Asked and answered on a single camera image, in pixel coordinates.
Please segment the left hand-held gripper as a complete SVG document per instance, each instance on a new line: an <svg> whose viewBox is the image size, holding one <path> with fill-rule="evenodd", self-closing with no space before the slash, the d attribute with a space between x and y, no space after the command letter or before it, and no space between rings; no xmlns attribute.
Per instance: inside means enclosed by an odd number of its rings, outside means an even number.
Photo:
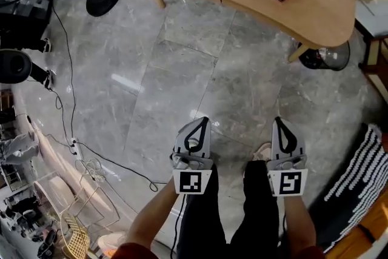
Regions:
<svg viewBox="0 0 388 259"><path fill-rule="evenodd" d="M211 122L204 116L178 131L170 160L177 194L202 195L212 174Z"/></svg>

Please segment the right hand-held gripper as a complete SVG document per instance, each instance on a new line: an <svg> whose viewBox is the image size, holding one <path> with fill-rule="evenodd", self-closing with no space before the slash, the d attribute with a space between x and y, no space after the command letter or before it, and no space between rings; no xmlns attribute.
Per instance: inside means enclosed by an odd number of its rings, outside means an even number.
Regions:
<svg viewBox="0 0 388 259"><path fill-rule="evenodd" d="M295 197L304 193L308 170L307 156L303 153L304 138L299 128L276 117L272 125L271 161L266 164L274 197Z"/></svg>

